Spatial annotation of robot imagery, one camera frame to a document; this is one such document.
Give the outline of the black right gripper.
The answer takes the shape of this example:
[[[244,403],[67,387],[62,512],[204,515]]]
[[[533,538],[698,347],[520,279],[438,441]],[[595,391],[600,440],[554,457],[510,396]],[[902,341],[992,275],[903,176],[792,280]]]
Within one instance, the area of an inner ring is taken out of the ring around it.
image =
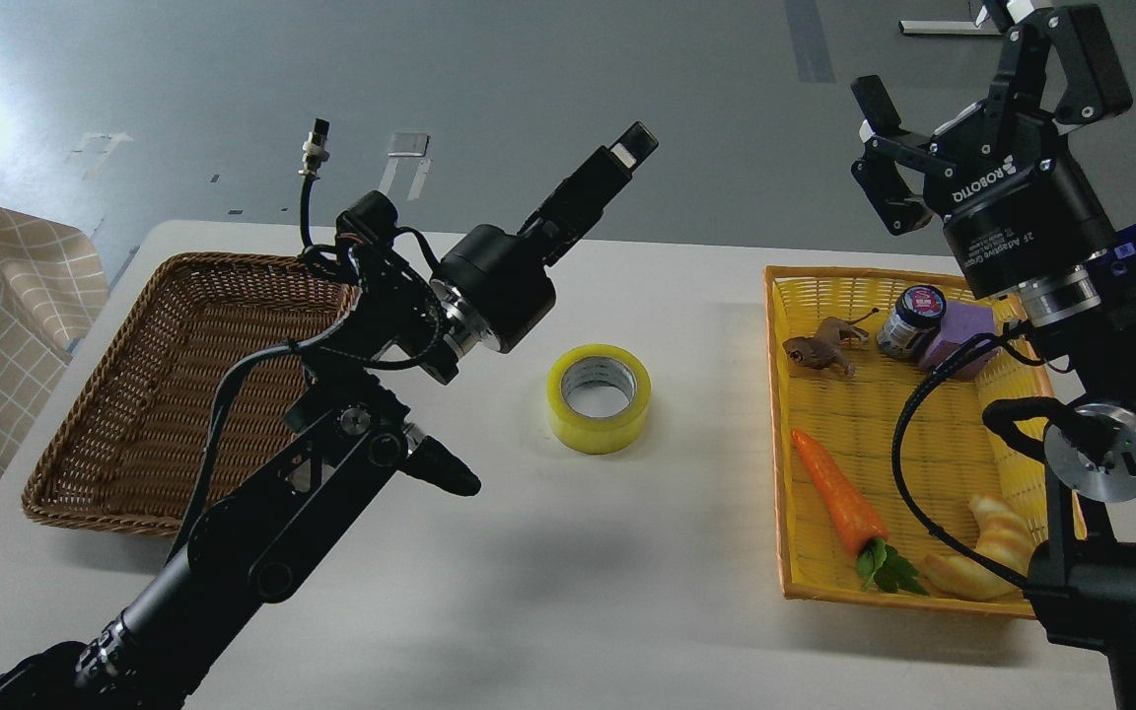
[[[983,1],[982,15],[1004,37],[982,103],[984,139],[999,144],[1020,115],[1085,126],[1131,109],[1130,84],[1101,6]],[[1019,130],[1006,157],[978,147],[939,157],[930,139],[903,127],[878,75],[858,77],[864,154],[851,174],[889,234],[924,228],[932,212],[975,298],[997,296],[1028,279],[1072,269],[1112,247],[1116,229],[1068,137],[1054,127]],[[901,168],[928,177],[928,206]]]

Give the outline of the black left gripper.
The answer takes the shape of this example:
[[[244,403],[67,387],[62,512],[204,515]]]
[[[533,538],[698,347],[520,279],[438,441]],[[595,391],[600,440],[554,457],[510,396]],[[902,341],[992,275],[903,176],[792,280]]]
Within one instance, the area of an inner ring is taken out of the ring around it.
[[[643,122],[630,124],[551,190],[519,229],[523,239],[479,225],[438,260],[438,283],[456,289],[485,321],[492,350],[508,354],[553,309],[546,268],[586,237],[658,147]]]

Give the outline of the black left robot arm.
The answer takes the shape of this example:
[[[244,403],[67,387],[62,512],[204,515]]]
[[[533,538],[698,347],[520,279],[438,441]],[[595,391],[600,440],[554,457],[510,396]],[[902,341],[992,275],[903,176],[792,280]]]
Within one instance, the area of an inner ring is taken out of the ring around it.
[[[478,477],[410,421],[378,373],[419,367],[446,384],[477,343],[513,350],[556,302],[550,266],[586,237],[658,147],[635,122],[513,234],[479,225],[442,257],[416,239],[428,275],[396,254],[407,228],[379,190],[335,217],[329,244],[314,243],[302,216],[299,260],[316,277],[354,287],[356,302],[319,335],[227,370],[162,570],[94,641],[55,644],[0,674],[0,709],[179,709],[249,620],[292,598],[398,471],[457,496],[477,494]],[[289,356],[307,377],[285,414],[293,440],[207,506],[239,391],[258,364]]]

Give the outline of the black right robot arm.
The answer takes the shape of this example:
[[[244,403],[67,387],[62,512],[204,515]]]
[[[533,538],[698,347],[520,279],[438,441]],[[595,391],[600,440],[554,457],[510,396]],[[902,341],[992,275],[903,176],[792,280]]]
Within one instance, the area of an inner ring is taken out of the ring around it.
[[[902,408],[889,448],[897,493],[943,543],[1020,588],[1054,644],[1106,657],[1119,709],[1136,709],[1136,542],[1119,542],[1106,506],[1136,499],[1136,224],[1116,229],[1070,153],[1068,133],[1131,108],[1096,5],[987,1],[1000,33],[987,95],[924,136],[903,127],[883,81],[857,78],[864,154],[852,174],[889,233],[939,219],[978,300],[1018,298],[1022,318],[979,333]],[[1081,382],[1055,398],[992,401],[984,426],[1044,466],[1047,540],[1024,574],[921,512],[901,468],[912,415],[975,356],[1025,339],[1033,364],[1066,359]]]

